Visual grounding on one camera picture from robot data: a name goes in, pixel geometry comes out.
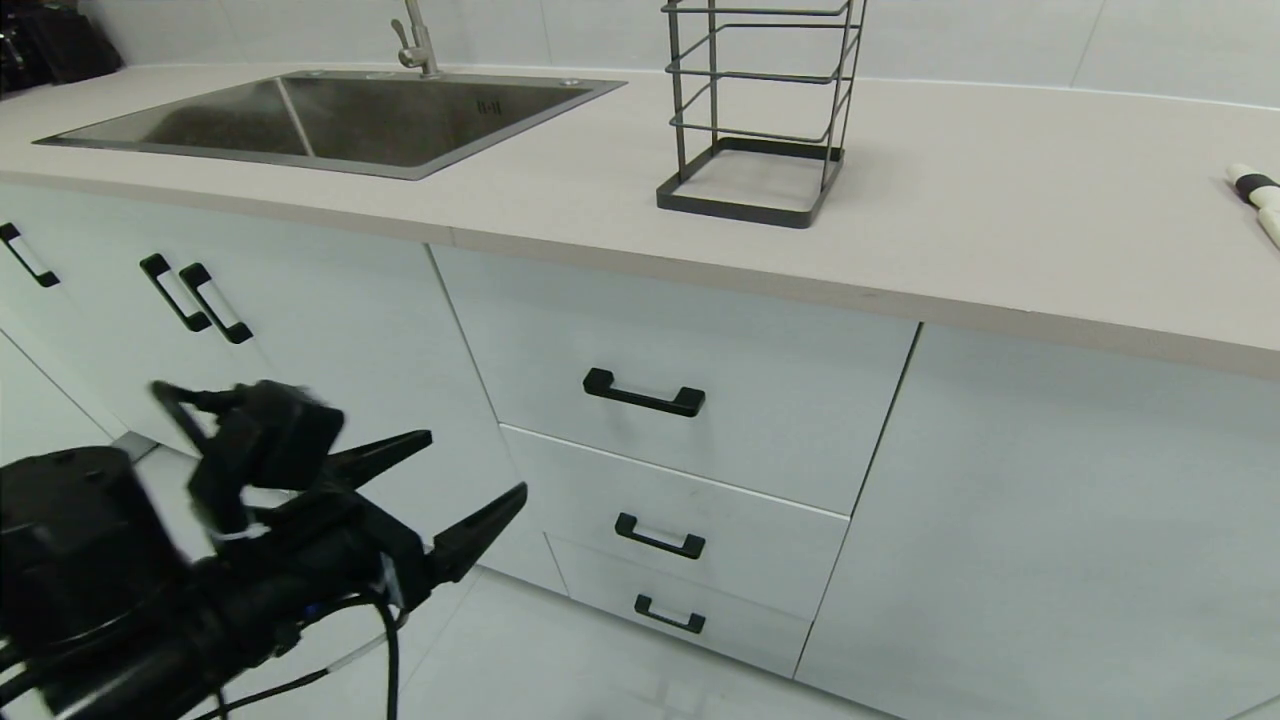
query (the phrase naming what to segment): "sink basin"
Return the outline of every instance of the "sink basin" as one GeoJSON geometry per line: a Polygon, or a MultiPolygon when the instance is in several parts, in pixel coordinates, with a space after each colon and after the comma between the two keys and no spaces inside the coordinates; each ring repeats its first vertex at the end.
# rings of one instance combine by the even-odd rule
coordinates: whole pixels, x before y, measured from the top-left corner
{"type": "Polygon", "coordinates": [[[420,179],[622,82],[301,72],[37,141],[420,179]]]}

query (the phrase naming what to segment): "dish rack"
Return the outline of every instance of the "dish rack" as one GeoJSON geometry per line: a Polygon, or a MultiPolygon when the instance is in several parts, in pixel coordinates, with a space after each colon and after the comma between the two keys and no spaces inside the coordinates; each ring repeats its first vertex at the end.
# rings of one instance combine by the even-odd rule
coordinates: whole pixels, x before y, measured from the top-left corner
{"type": "Polygon", "coordinates": [[[831,192],[840,168],[845,161],[845,135],[849,128],[849,111],[854,91],[854,78],[858,70],[858,55],[861,49],[863,23],[867,18],[868,0],[845,0],[837,8],[829,9],[791,9],[791,8],[719,8],[717,0],[668,0],[662,6],[667,15],[671,35],[671,64],[666,70],[671,74],[675,115],[671,126],[676,128],[676,158],[678,169],[667,182],[658,187],[658,206],[667,210],[696,213],[733,220],[764,223],[788,228],[808,228],[818,217],[823,201],[831,192]],[[700,40],[681,50],[680,19],[682,15],[705,15],[707,33],[700,40]],[[731,22],[722,22],[730,17],[731,22]],[[717,40],[721,33],[744,28],[788,28],[840,31],[840,61],[831,73],[786,74],[724,70],[717,63],[717,40]],[[690,55],[707,46],[705,68],[686,67],[690,55]],[[705,78],[705,83],[685,100],[685,77],[705,78]],[[762,82],[804,83],[812,86],[835,86],[831,99],[831,114],[826,129],[817,137],[762,132],[750,128],[730,128],[719,123],[719,87],[722,79],[746,79],[762,82]],[[710,94],[710,122],[695,123],[686,119],[686,113],[704,94],[710,94]],[[836,140],[838,128],[840,140],[836,140]],[[686,152],[687,131],[710,133],[710,145],[691,160],[686,152]],[[705,168],[717,155],[726,150],[781,155],[809,160],[822,160],[822,174],[817,183],[813,204],[804,210],[791,210],[767,205],[750,205],[726,200],[677,195],[681,186],[705,168]]]}

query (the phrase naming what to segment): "black band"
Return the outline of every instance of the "black band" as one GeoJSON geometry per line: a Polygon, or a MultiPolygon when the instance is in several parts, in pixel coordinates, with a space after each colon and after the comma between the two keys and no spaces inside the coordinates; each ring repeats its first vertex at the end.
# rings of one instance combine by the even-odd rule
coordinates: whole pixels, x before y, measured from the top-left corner
{"type": "Polygon", "coordinates": [[[1249,202],[1249,196],[1253,195],[1254,190],[1260,187],[1280,187],[1280,182],[1276,182],[1262,173],[1249,173],[1247,176],[1240,176],[1240,179],[1235,181],[1235,192],[1240,193],[1240,200],[1249,202]]]}

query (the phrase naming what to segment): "white drawer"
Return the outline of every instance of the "white drawer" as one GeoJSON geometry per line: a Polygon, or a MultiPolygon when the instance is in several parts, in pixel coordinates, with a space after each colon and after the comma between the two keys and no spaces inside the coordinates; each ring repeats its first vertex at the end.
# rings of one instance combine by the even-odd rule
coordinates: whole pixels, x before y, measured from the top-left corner
{"type": "Polygon", "coordinates": [[[915,323],[456,247],[433,252],[499,420],[852,511],[915,323]],[[598,397],[584,388],[593,368],[612,373],[613,391],[668,405],[681,388],[705,398],[687,418],[598,397]]]}
{"type": "Polygon", "coordinates": [[[503,436],[548,534],[797,618],[818,614],[847,518],[508,425],[503,436]]]}
{"type": "Polygon", "coordinates": [[[778,675],[795,673],[808,620],[567,541],[553,538],[552,552],[579,602],[778,675]]]}

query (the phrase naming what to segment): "black cabinet handle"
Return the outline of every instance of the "black cabinet handle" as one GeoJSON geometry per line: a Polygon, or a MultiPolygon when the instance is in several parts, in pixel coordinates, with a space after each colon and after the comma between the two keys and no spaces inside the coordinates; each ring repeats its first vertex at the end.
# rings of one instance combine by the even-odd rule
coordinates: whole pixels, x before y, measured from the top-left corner
{"type": "Polygon", "coordinates": [[[668,544],[659,539],[644,537],[636,533],[636,521],[635,515],[618,512],[618,520],[613,523],[613,532],[627,539],[634,539],[639,543],[648,544],[649,547],[657,547],[658,550],[666,550],[672,555],[678,555],[690,560],[698,560],[701,557],[703,548],[707,547],[707,541],[698,536],[685,536],[685,544],[682,546],[668,544]]]}
{"type": "Polygon", "coordinates": [[[13,241],[19,237],[22,237],[22,233],[18,232],[18,228],[13,223],[0,225],[0,240],[4,241],[4,246],[9,249],[9,252],[13,252],[13,256],[18,260],[18,264],[22,265],[22,269],[27,270],[27,274],[35,278],[35,281],[40,283],[40,287],[54,287],[60,283],[61,281],[58,279],[58,275],[55,275],[52,270],[36,273],[36,270],[32,270],[31,265],[22,259],[22,255],[18,255],[18,249],[13,246],[13,241]]]}
{"type": "Polygon", "coordinates": [[[662,615],[658,615],[653,610],[649,610],[650,607],[653,607],[653,598],[650,598],[646,594],[636,596],[636,614],[644,615],[650,620],[657,620],[663,625],[671,625],[672,628],[680,628],[681,630],[685,630],[686,633],[691,633],[695,635],[701,634],[703,625],[707,624],[707,618],[703,618],[696,612],[690,612],[689,621],[681,623],[678,620],[672,620],[671,618],[663,618],[662,615]]]}
{"type": "Polygon", "coordinates": [[[182,278],[182,282],[187,283],[187,290],[196,296],[196,301],[200,302],[200,306],[204,307],[205,313],[209,313],[209,315],[214,319],[214,324],[218,325],[218,332],[223,333],[227,342],[239,345],[253,337],[253,333],[250,332],[248,325],[244,323],[236,323],[232,327],[227,327],[227,323],[224,323],[223,319],[218,316],[218,313],[214,313],[214,309],[209,306],[209,301],[205,300],[205,296],[200,295],[200,286],[214,279],[212,275],[209,274],[209,270],[205,269],[205,265],[201,263],[192,263],[179,270],[178,277],[182,278]]]}
{"type": "Polygon", "coordinates": [[[205,315],[198,310],[192,313],[191,315],[187,315],[186,313],[182,311],[182,307],[178,307],[178,304],[173,301],[173,296],[169,295],[169,291],[165,290],[163,284],[160,284],[160,275],[173,269],[169,266],[169,261],[165,260],[163,255],[156,252],[150,258],[145,258],[141,263],[138,263],[138,266],[142,268],[143,273],[146,273],[147,278],[151,281],[151,284],[156,286],[156,292],[160,293],[160,297],[164,297],[164,301],[169,304],[169,309],[173,310],[174,315],[178,315],[178,318],[182,320],[182,324],[187,325],[188,331],[198,333],[200,331],[209,327],[210,324],[209,315],[205,315]]]}
{"type": "Polygon", "coordinates": [[[676,400],[660,400],[649,397],[648,395],[613,389],[613,373],[599,368],[591,368],[586,373],[586,377],[582,378],[582,389],[586,391],[586,395],[594,395],[595,397],[617,400],[618,402],[639,405],[640,407],[649,407],[652,410],[662,410],[663,413],[671,413],[682,418],[698,415],[698,411],[703,409],[703,401],[707,400],[705,392],[691,387],[680,388],[680,392],[676,393],[676,400]]]}

